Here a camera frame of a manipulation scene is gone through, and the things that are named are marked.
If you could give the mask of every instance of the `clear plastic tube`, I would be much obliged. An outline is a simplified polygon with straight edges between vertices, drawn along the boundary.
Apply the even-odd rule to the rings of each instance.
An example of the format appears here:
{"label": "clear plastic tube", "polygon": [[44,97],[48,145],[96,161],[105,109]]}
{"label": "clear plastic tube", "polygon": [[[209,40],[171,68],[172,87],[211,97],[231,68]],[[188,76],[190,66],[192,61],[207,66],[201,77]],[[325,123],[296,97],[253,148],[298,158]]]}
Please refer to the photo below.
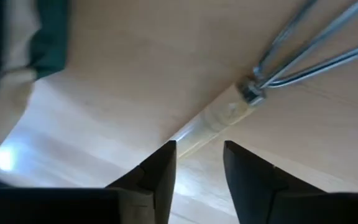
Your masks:
{"label": "clear plastic tube", "polygon": [[243,100],[237,85],[231,85],[171,137],[177,141],[178,157],[194,153],[253,109]]}

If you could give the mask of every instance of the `metal wire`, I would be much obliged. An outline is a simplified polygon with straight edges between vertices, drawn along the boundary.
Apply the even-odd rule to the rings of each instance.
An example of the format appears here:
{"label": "metal wire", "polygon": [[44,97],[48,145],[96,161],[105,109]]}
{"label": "metal wire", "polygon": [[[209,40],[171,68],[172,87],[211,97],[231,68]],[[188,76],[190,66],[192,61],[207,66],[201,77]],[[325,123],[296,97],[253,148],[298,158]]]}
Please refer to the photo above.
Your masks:
{"label": "metal wire", "polygon": [[[315,3],[315,1],[308,1],[304,7],[301,9],[301,11],[298,13],[297,16],[295,16],[294,18],[303,18],[303,16],[306,14],[306,12],[310,9],[310,7]],[[257,84],[257,88],[263,89],[266,88],[268,86],[271,87],[278,87],[278,84],[272,84],[273,82],[279,82],[280,80],[278,80],[282,75],[284,75],[284,73],[289,70],[292,66],[294,66],[294,64],[296,64],[297,62],[299,62],[304,56],[306,56],[308,53],[310,53],[314,48],[316,48],[320,43],[322,43],[322,41],[326,40],[329,36],[331,36],[333,33],[335,33],[337,30],[339,30],[347,21],[349,21],[351,18],[353,18],[356,14],[358,14],[358,1],[356,3],[354,3],[353,5],[351,5],[348,9],[346,9],[339,17],[337,17],[335,20],[333,20],[323,31],[321,31],[316,37],[314,37],[309,44],[307,44],[306,46],[302,47],[294,56],[290,57],[289,59],[287,59],[285,61],[285,63],[283,65],[281,65],[278,69],[276,69],[269,77],[264,78],[263,80],[261,80],[258,84]],[[287,26],[286,28],[284,28],[283,33],[285,34],[286,30],[293,30],[294,25],[296,25],[297,23],[299,23],[299,20],[293,19],[290,23],[289,26]],[[262,63],[259,63],[259,66],[262,65],[262,67],[259,68],[259,66],[256,69],[256,72],[258,71],[262,71],[263,70],[263,65],[265,63],[265,61],[271,57],[272,53],[274,52],[274,50],[277,48],[277,46],[282,42],[283,38],[285,37],[285,35],[280,34],[278,36],[278,42],[272,44],[271,48],[267,51],[266,54],[264,54],[264,56],[261,59]],[[353,57],[350,57],[351,60],[357,58],[357,55],[353,55]],[[333,58],[331,60],[335,60],[337,59],[337,63],[334,63],[335,66],[338,66],[340,64],[346,63],[348,61],[350,61],[350,58],[345,59],[342,58],[342,55]],[[323,65],[327,63],[324,62],[322,64],[317,64],[315,65],[313,68],[318,68],[321,67],[321,69],[325,68],[332,68],[333,65],[327,65],[326,67],[324,67]],[[324,70],[314,70],[313,72],[310,73],[303,73],[303,74],[299,74],[297,73],[297,77],[294,77],[294,79],[291,79],[291,81],[288,81],[288,79],[290,79],[290,77],[284,78],[284,80],[287,81],[283,81],[285,83],[285,85],[288,85],[289,83],[287,82],[297,82],[299,81],[299,78],[305,79],[308,78],[310,76],[316,75],[320,72],[323,72]]]}
{"label": "metal wire", "polygon": [[317,0],[308,0],[305,4],[300,8],[297,15],[295,15],[289,23],[284,27],[284,29],[276,36],[273,40],[269,49],[266,50],[262,58],[259,60],[258,66],[254,68],[254,74],[257,77],[262,77],[263,69],[265,64],[270,60],[273,56],[274,52],[279,48],[284,40],[288,38],[289,35],[292,34],[295,27],[302,21],[302,19],[307,15],[310,9],[314,6]]}
{"label": "metal wire", "polygon": [[302,81],[306,78],[313,77],[320,73],[326,72],[332,68],[343,65],[347,62],[353,61],[358,58],[358,48],[350,50],[346,53],[343,53],[337,57],[326,60],[325,62],[313,65],[312,67],[306,68],[302,71],[293,73],[285,78],[280,80],[275,80],[268,87],[269,88],[278,88],[294,84],[296,82]]}

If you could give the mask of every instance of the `cloth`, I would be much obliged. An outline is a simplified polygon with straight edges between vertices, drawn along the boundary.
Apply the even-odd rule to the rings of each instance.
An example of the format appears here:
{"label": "cloth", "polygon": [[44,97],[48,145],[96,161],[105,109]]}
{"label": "cloth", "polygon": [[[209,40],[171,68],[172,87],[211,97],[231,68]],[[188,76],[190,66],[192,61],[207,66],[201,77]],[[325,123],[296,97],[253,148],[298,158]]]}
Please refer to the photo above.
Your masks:
{"label": "cloth", "polygon": [[68,0],[0,0],[0,145],[34,82],[64,69]]}

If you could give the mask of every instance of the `light wood grain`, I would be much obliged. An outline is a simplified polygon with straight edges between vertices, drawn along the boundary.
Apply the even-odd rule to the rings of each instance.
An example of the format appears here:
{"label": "light wood grain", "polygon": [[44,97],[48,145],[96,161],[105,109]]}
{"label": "light wood grain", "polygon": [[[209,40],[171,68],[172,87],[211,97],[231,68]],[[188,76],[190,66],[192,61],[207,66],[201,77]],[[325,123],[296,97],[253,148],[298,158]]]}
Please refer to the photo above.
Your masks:
{"label": "light wood grain", "polygon": [[[0,179],[45,187],[112,182],[249,74],[302,2],[73,1],[68,68],[36,83],[0,148],[16,157]],[[320,1],[279,57],[351,2]],[[299,67],[357,45],[358,17]],[[172,223],[238,222],[224,180],[226,139],[324,190],[358,191],[358,61],[269,90],[247,119],[180,161]]]}

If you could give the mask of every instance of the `green fabric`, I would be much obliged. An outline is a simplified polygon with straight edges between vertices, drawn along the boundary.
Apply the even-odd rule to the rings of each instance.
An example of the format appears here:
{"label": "green fabric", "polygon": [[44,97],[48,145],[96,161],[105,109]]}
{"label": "green fabric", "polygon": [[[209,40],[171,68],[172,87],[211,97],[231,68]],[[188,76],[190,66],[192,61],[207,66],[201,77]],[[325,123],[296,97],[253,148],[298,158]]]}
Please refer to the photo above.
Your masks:
{"label": "green fabric", "polygon": [[30,43],[30,67],[37,79],[65,68],[68,42],[68,0],[36,0],[41,28]]}

